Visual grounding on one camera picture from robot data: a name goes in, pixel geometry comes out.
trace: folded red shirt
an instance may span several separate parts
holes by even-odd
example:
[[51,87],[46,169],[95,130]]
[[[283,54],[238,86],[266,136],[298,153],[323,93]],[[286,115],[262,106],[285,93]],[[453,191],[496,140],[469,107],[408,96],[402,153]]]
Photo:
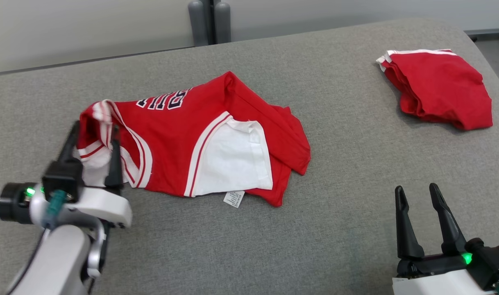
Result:
[[377,63],[401,91],[403,112],[463,130],[493,125],[482,75],[451,50],[388,50]]

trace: folded clothing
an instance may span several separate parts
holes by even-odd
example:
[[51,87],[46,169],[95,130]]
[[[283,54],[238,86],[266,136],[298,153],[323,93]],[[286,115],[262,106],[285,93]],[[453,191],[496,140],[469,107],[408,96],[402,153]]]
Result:
[[176,196],[246,191],[278,207],[291,170],[304,174],[311,159],[291,110],[269,105],[232,72],[147,99],[96,102],[80,125],[83,179],[92,186],[107,176],[113,125],[124,180]]
[[401,91],[403,112],[463,130],[493,125],[482,75],[450,49],[388,50],[377,63]]

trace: green indicator light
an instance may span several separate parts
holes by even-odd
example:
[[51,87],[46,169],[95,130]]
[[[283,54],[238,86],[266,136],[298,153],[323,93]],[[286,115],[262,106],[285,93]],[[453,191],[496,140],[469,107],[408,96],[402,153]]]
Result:
[[31,197],[34,195],[34,189],[32,187],[28,187],[26,190],[25,190],[25,193]]
[[472,262],[472,254],[471,253],[463,253],[461,256],[465,259],[465,263],[468,265]]

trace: gray fabric surface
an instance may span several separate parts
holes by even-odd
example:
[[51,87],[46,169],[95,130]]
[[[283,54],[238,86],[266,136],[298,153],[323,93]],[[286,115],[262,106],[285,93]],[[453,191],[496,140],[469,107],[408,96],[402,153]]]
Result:
[[[484,77],[494,127],[459,132],[403,115],[375,65],[387,49],[451,48]],[[113,230],[97,295],[390,294],[398,262],[394,189],[416,235],[440,252],[428,184],[465,236],[499,243],[499,79],[457,28],[408,19],[0,76],[0,188],[37,181],[90,103],[189,88],[231,70],[268,103],[291,106],[313,159],[276,209],[245,196],[177,198],[126,189],[134,225]],[[0,294],[39,230],[0,221]]]

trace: cable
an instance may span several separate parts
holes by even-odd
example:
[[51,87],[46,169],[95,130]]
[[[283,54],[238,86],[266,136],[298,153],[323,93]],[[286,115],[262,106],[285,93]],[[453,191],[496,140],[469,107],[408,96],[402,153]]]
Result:
[[91,291],[93,291],[94,285],[95,285],[95,279],[91,278],[91,282],[89,283],[89,288],[87,288],[87,295],[91,295]]
[[20,276],[18,279],[15,281],[11,289],[6,293],[6,295],[11,295],[15,289],[18,287],[18,284],[22,281],[23,277],[29,270],[29,267],[31,266],[31,263],[33,263],[34,257],[36,256],[36,252],[38,252],[38,249],[40,248],[40,245],[42,244],[42,240],[44,238],[45,232],[48,230],[48,228],[45,228],[44,231],[42,232],[42,235],[40,235],[40,239],[38,239],[38,242],[36,243],[36,247],[34,247],[33,253],[31,254],[31,257],[29,257],[29,260],[27,261],[27,264],[25,265],[23,271],[20,273]]

